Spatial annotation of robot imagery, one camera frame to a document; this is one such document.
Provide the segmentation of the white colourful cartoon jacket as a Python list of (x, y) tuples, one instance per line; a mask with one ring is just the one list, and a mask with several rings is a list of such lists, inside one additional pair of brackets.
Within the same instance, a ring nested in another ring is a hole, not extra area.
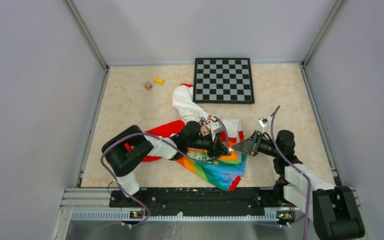
[(191, 84), (180, 84), (171, 99), (179, 119), (147, 130), (145, 138), (156, 147), (143, 161), (173, 160), (221, 190), (235, 190), (246, 157), (228, 148), (244, 139), (241, 120), (205, 111), (193, 102)]

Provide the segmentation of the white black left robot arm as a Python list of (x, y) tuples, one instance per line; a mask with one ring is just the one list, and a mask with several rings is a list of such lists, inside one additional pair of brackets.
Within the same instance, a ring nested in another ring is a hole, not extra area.
[(168, 137), (142, 131), (132, 125), (101, 148), (102, 157), (112, 169), (112, 175), (122, 188), (121, 200), (129, 207), (140, 202), (140, 186), (135, 168), (146, 157), (176, 161), (186, 157), (189, 149), (204, 150), (206, 161), (212, 162), (228, 155), (228, 147), (211, 130), (205, 130), (197, 121), (189, 121), (178, 132)]

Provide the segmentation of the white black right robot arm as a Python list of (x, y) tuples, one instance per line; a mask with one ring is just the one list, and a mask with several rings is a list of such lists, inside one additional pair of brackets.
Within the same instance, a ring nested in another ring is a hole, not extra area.
[(366, 229), (353, 191), (348, 186), (329, 183), (308, 169), (295, 155), (295, 136), (280, 130), (276, 139), (255, 131), (235, 144), (233, 150), (250, 156), (272, 156), (275, 172), (280, 176), (273, 200), (279, 206), (298, 207), (313, 224), (321, 240), (362, 238)]

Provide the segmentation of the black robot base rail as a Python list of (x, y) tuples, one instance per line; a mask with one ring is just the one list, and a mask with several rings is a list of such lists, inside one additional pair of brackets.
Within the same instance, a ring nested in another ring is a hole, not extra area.
[(269, 221), (295, 220), (295, 207), (281, 200), (272, 187), (238, 187), (233, 191), (215, 187), (148, 187), (128, 198), (119, 190), (110, 195), (111, 208), (148, 207), (153, 217), (256, 217)]

